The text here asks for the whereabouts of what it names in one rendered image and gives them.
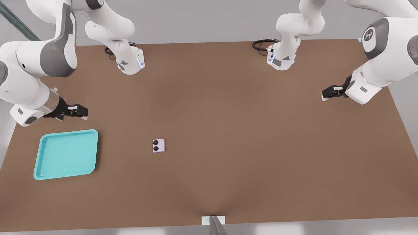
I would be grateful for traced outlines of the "pale blue-green tray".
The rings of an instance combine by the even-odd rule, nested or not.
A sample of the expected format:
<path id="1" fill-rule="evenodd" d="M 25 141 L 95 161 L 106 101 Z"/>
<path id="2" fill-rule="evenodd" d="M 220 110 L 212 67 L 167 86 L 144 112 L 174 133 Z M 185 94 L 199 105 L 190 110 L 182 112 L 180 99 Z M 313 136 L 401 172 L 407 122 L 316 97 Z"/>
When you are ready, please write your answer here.
<path id="1" fill-rule="evenodd" d="M 91 174 L 97 149 L 95 129 L 46 134 L 39 142 L 33 177 L 49 180 Z"/>

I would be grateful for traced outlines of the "silver frame post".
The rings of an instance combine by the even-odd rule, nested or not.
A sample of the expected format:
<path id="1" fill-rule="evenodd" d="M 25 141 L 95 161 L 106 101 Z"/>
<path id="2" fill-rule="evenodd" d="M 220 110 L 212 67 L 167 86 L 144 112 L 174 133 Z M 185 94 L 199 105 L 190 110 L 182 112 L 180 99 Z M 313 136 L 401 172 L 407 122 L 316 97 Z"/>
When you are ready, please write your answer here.
<path id="1" fill-rule="evenodd" d="M 2 15 L 11 25 L 13 25 L 20 33 L 22 33 L 30 41 L 40 41 L 21 19 L 18 18 L 1 0 L 0 0 L 0 15 Z"/>
<path id="2" fill-rule="evenodd" d="M 225 216 L 203 216 L 201 218 L 203 226 L 209 226 L 210 235 L 228 235 L 224 228 Z"/>

